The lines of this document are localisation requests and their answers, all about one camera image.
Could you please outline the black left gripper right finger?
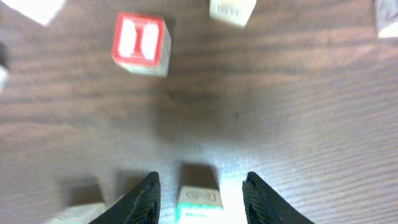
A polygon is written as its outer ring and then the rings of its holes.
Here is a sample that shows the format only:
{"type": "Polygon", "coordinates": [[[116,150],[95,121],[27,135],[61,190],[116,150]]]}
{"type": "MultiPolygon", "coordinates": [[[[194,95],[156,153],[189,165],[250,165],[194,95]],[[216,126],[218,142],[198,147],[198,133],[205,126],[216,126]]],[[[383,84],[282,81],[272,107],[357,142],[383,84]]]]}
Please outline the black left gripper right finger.
{"type": "Polygon", "coordinates": [[[248,172],[242,191],[249,224],[314,224],[255,172],[248,172]]]}

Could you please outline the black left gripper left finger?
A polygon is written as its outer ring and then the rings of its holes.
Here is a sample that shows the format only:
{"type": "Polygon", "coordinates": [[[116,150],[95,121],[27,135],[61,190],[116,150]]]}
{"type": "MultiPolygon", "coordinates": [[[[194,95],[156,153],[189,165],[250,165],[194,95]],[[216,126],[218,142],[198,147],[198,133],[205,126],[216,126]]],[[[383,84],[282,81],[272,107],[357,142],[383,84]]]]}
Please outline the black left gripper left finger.
{"type": "Polygon", "coordinates": [[[160,203],[159,173],[152,171],[90,224],[158,224],[160,203]]]}

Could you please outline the green B block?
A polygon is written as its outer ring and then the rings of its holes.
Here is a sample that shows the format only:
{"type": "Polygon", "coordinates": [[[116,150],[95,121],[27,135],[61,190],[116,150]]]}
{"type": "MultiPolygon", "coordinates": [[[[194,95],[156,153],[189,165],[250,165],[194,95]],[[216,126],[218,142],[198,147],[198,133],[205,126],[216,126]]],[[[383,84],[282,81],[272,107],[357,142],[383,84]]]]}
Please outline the green B block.
{"type": "Polygon", "coordinates": [[[178,197],[176,224],[224,222],[224,207],[218,189],[183,185],[178,197]]]}

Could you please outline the green R block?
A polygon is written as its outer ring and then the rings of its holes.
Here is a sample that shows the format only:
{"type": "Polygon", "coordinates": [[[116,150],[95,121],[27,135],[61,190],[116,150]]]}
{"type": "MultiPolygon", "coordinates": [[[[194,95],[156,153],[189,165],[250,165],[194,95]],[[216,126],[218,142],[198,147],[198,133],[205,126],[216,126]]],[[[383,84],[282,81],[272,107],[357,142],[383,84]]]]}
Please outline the green R block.
{"type": "Polygon", "coordinates": [[[106,210],[103,202],[87,203],[68,207],[45,224],[88,224],[106,210]]]}

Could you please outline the yellow O block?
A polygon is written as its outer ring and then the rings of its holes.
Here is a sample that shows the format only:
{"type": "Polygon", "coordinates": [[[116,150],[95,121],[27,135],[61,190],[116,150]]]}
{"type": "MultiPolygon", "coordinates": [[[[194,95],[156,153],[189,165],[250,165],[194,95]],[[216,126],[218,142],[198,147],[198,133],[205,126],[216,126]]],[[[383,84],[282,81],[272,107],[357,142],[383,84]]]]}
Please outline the yellow O block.
{"type": "Polygon", "coordinates": [[[121,195],[116,201],[115,204],[118,203],[125,195],[121,195]]]}

